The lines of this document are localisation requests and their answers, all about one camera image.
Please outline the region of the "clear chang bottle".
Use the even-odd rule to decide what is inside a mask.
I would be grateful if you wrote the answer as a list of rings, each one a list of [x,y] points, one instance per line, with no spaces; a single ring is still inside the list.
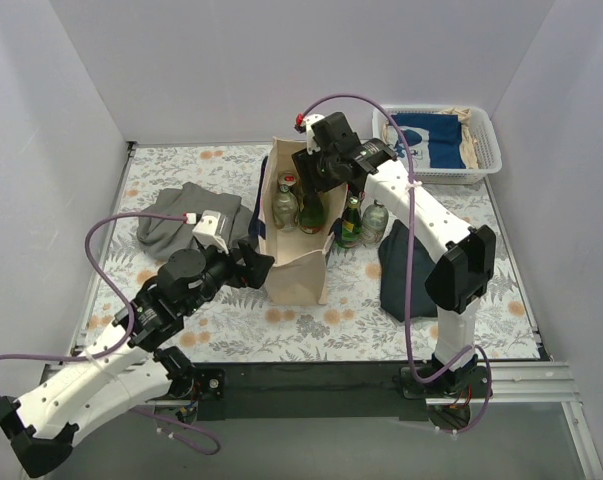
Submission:
[[[364,211],[361,227],[361,242],[365,245],[379,243],[387,227],[389,212],[378,200],[374,200]]]
[[[278,186],[273,198],[272,213],[277,229],[292,231],[297,227],[298,203],[288,185]]]

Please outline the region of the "blue printed cloth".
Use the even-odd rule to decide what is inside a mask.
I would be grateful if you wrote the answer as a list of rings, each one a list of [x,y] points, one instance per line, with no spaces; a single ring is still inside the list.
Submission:
[[[458,116],[442,113],[395,113],[405,136],[414,169],[465,169],[460,147],[462,124]]]

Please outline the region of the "beige cloth in basket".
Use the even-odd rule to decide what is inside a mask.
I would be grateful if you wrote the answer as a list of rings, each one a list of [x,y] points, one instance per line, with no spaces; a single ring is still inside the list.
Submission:
[[[461,160],[467,169],[478,169],[479,162],[475,150],[477,141],[470,131],[470,120],[472,118],[471,109],[452,107],[440,110],[439,114],[457,117],[461,129],[461,143],[459,146]]]

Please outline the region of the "white plastic basket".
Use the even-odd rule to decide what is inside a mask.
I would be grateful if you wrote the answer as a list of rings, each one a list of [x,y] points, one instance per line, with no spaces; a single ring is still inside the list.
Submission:
[[[412,164],[424,183],[470,185],[502,168],[501,151],[487,113],[477,107],[404,105],[372,114],[372,131]]]

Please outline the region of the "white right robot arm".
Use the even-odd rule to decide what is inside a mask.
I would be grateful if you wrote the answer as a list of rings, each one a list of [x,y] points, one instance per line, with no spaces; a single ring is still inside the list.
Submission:
[[[438,339],[431,362],[415,368],[413,378],[445,397],[460,395],[477,368],[476,314],[494,274],[495,232],[451,213],[411,178],[391,146],[361,141],[343,113],[299,115],[295,128],[306,136],[305,148],[292,156],[305,190],[346,185],[377,200],[427,251],[434,268],[425,290],[437,307]]]

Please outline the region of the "green perrier bottle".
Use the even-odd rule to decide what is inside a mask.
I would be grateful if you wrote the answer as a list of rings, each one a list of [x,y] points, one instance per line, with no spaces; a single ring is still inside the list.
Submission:
[[[340,233],[336,236],[337,244],[344,249],[355,247],[359,242],[362,227],[360,201],[357,196],[348,197],[339,225]]]
[[[306,234],[319,233],[325,225],[325,209],[316,193],[302,196],[299,211],[299,228]]]

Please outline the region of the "red tab drink can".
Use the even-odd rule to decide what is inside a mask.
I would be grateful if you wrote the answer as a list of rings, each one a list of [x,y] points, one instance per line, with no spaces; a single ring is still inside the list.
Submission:
[[[294,172],[283,172],[278,177],[278,184],[292,188],[297,184],[297,176]]]

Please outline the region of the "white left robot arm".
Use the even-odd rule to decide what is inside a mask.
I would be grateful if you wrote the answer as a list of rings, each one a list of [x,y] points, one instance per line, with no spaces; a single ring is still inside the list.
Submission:
[[[167,341],[225,285],[260,289],[274,264],[242,241],[174,253],[101,335],[34,390],[0,398],[0,427],[32,478],[58,468],[101,425],[147,400],[198,401],[206,381]]]

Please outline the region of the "beige canvas tote bag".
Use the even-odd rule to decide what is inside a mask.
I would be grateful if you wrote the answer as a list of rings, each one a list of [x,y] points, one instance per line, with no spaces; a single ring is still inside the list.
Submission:
[[[327,213],[327,223],[314,234],[300,229],[281,231],[276,228],[272,202],[279,176],[296,173],[292,154],[304,150],[300,141],[274,138],[262,161],[254,212],[249,226],[250,236],[258,241],[259,251],[274,258],[265,280],[271,302],[278,305],[320,305],[327,302],[327,258],[335,235],[333,229],[345,207],[347,188],[338,186],[319,199]]]

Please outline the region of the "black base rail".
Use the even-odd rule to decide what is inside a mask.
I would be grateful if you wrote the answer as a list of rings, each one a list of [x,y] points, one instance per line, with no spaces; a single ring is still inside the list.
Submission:
[[[156,400],[195,402],[202,421],[394,418],[424,422],[429,400],[489,395],[488,371],[472,361],[460,373],[417,382],[405,361],[195,363]]]

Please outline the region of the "dark folded shorts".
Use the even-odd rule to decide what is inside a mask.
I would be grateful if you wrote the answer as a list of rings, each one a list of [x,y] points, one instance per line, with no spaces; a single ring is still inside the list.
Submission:
[[[395,220],[377,250],[381,266],[380,307],[400,323],[405,321],[408,233],[408,229]],[[410,297],[412,319],[437,317],[437,307],[425,288],[434,265],[425,247],[415,239]]]

